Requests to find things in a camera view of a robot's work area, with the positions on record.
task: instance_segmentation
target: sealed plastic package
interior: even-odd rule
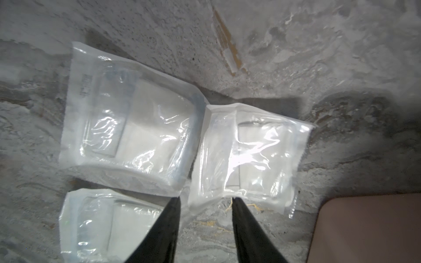
[[[192,172],[193,213],[242,197],[283,213],[295,205],[294,174],[313,125],[245,104],[209,105]]]
[[[59,161],[120,175],[101,184],[178,196],[206,104],[191,84],[74,42]]]
[[[109,189],[67,193],[59,217],[66,263],[122,263],[140,245],[162,207]]]

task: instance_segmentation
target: clear plastic wrap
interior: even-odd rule
[[[109,189],[67,193],[59,217],[66,263],[122,263],[139,246],[162,207]]]
[[[124,171],[119,185],[115,178],[96,182],[178,196],[207,104],[189,83],[74,42],[60,164],[103,167],[108,176]]]
[[[284,213],[312,124],[245,104],[209,105],[192,172],[192,213],[222,197],[242,197]]]

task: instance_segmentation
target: beige object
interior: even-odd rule
[[[421,194],[346,197],[320,210],[307,263],[421,262]]]

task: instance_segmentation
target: gray concrete surface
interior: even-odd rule
[[[420,33],[418,0],[0,0],[0,261],[62,262],[66,192],[101,187],[75,178],[96,171],[57,165],[71,41],[194,83],[213,104],[319,125],[293,219],[250,206],[295,263],[329,198],[421,190]],[[229,202],[182,229],[178,263],[237,261]]]

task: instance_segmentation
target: concrete floor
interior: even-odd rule
[[[98,171],[57,165],[71,41],[194,83],[213,104],[319,125],[294,218],[250,207],[295,263],[327,199],[421,191],[420,17],[417,0],[0,0],[0,261],[62,262],[66,192],[101,187],[74,177]],[[186,224],[176,262],[237,261],[228,206]]]

